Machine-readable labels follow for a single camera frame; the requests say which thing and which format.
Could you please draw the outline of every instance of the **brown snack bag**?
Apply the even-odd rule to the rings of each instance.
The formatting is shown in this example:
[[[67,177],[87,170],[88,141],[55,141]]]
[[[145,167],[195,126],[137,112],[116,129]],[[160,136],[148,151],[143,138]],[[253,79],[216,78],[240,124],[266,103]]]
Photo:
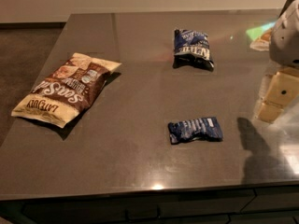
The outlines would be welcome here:
[[[37,119],[63,128],[92,106],[107,78],[121,64],[74,53],[12,110],[11,116]]]

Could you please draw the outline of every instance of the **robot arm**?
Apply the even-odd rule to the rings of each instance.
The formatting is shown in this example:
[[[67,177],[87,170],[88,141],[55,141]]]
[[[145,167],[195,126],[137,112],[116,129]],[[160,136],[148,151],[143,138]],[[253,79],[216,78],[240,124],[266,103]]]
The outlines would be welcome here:
[[[271,34],[269,53],[279,69],[267,75],[268,88],[261,96],[256,116],[274,122],[299,95],[299,0],[288,0]]]

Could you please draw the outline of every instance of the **gray countertop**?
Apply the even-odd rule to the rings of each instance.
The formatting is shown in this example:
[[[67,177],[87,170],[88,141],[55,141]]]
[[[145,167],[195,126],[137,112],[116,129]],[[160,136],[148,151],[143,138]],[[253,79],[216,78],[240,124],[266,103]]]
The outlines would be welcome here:
[[[73,52],[121,61],[93,106],[66,129],[16,119],[0,147],[0,200],[152,189],[297,182],[293,103],[276,123],[254,118],[267,52],[246,31],[276,10],[75,14],[37,82]],[[173,30],[209,35],[214,72],[173,68]],[[167,123],[217,117],[222,142],[171,146]]]

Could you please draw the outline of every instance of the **floor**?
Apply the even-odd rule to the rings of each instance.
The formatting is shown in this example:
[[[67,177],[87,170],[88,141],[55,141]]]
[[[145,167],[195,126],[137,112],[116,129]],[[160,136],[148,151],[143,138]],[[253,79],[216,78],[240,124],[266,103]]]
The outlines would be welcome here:
[[[15,118],[14,106],[32,89],[62,27],[0,28],[0,149]],[[9,222],[0,218],[0,224]]]

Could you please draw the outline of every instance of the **snack bag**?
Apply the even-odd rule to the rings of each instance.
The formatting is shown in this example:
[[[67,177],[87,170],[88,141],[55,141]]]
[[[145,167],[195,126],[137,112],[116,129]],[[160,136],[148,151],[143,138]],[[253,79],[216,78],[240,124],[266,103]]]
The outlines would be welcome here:
[[[268,51],[273,28],[264,31],[259,37],[250,43],[250,48],[258,51]]]
[[[214,62],[209,50],[207,34],[193,30],[175,30],[175,59],[199,64],[213,71]]]
[[[12,110],[11,116],[37,119],[63,128],[92,106],[107,78],[121,64],[74,53]]]
[[[170,142],[172,145],[191,142],[196,139],[222,141],[221,126],[215,117],[185,120],[168,123]]]

